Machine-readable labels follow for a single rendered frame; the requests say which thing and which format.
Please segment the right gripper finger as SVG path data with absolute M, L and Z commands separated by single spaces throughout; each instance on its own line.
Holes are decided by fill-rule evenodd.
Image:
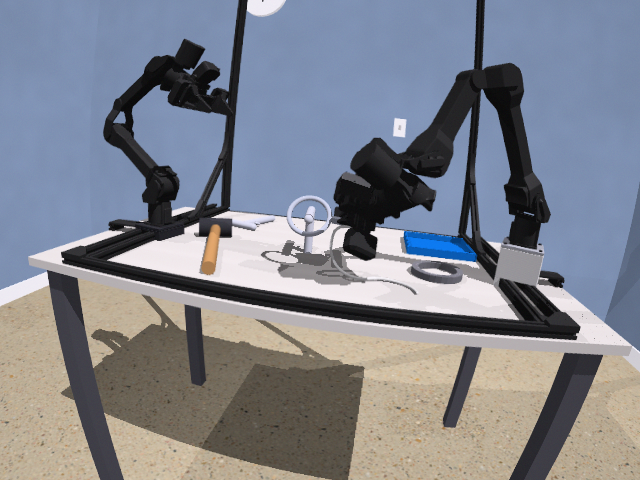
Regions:
M 212 111 L 212 108 L 199 95 L 198 87 L 192 84 L 186 88 L 178 107 L 206 113 L 211 113 Z
M 228 95 L 226 92 L 221 91 L 221 93 L 219 94 L 217 100 L 215 101 L 212 107 L 212 112 L 222 114 L 222 115 L 232 116 L 233 112 L 226 102 L 227 96 Z

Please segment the blue tray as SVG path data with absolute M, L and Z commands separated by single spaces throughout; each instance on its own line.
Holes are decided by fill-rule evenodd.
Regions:
M 408 231 L 403 238 L 407 254 L 476 262 L 476 253 L 463 238 Z

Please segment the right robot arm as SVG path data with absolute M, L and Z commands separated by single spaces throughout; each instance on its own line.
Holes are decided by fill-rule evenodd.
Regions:
M 145 67 L 144 74 L 119 98 L 115 99 L 113 109 L 106 117 L 103 130 L 104 139 L 110 145 L 120 148 L 146 178 L 147 188 L 142 194 L 142 199 L 144 203 L 148 203 L 148 221 L 144 224 L 157 227 L 175 223 L 172 221 L 170 201 L 176 200 L 180 181 L 177 173 L 170 166 L 158 166 L 135 141 L 132 130 L 134 123 L 132 109 L 157 85 L 161 84 L 160 90 L 170 92 L 180 76 L 189 74 L 183 69 L 190 70 L 190 67 L 192 69 L 196 67 L 205 48 L 187 41 L 189 40 L 182 41 L 175 57 L 170 55 L 155 56 L 150 60 Z M 196 85 L 198 82 L 208 85 L 220 76 L 219 71 L 220 68 L 217 68 L 213 63 L 203 61 L 191 76 L 187 75 L 186 79 L 190 80 L 192 85 Z M 210 85 L 207 90 L 209 88 Z M 120 111 L 125 114 L 125 123 L 113 123 Z

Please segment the black mallet with wooden handle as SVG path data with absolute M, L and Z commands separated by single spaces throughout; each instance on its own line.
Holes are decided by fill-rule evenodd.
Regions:
M 199 236 L 208 236 L 201 267 L 202 272 L 206 275 L 211 275 L 216 270 L 219 237 L 232 237 L 232 219 L 233 218 L 199 219 Z

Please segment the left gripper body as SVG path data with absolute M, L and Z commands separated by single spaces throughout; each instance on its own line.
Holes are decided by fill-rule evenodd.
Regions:
M 374 232 L 376 223 L 379 225 L 384 224 L 384 218 L 390 216 L 395 219 L 400 218 L 400 213 L 393 212 L 386 205 L 383 198 L 383 189 L 374 189 L 373 196 L 376 196 L 375 203 L 367 213 L 363 215 L 354 214 L 353 226 L 356 228 L 352 227 L 347 230 L 343 242 L 345 252 L 364 261 L 374 259 L 377 250 L 378 238 L 370 234 L 369 229 Z

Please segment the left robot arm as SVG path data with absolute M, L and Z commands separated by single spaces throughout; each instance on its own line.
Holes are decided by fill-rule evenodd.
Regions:
M 383 189 L 384 201 L 393 212 L 400 213 L 418 205 L 431 212 L 436 190 L 417 175 L 438 178 L 446 173 L 454 153 L 454 139 L 483 89 L 497 110 L 511 172 L 504 185 L 509 214 L 515 215 L 509 244 L 537 250 L 541 223 L 548 223 L 551 213 L 542 184 L 532 170 L 520 108 L 524 94 L 522 73 L 513 63 L 484 69 L 466 70 L 456 76 L 433 122 L 405 152 L 399 153 L 403 156 L 381 138 L 373 138 L 358 151 L 350 168 L 359 176 L 344 172 L 336 183 L 333 198 L 338 209 L 363 215 L 375 203 L 374 189 Z

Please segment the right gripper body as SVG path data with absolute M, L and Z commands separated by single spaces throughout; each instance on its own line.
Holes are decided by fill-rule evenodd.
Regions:
M 172 105 L 172 106 L 178 106 L 179 101 L 181 100 L 186 88 L 188 87 L 188 85 L 192 84 L 191 81 L 187 80 L 187 75 L 191 76 L 190 74 L 184 74 L 182 76 L 180 76 L 178 79 L 183 79 L 183 80 L 176 80 L 169 95 L 168 95 L 168 102 Z M 184 85 L 185 84 L 185 85 Z M 208 85 L 206 84 L 202 84 L 199 83 L 196 84 L 196 86 L 198 87 L 198 93 L 199 95 L 202 97 L 202 99 L 207 102 L 207 104 L 209 104 L 209 106 L 212 108 L 215 101 L 217 100 L 219 94 L 221 93 L 221 91 L 228 93 L 227 98 L 229 97 L 230 93 L 222 88 L 215 88 L 213 89 L 212 93 L 210 95 L 207 95 L 207 89 L 208 89 Z M 200 94 L 201 93 L 201 94 Z M 205 94 L 206 93 L 206 94 Z M 226 98 L 226 100 L 227 100 Z M 208 101 L 207 101 L 208 100 Z

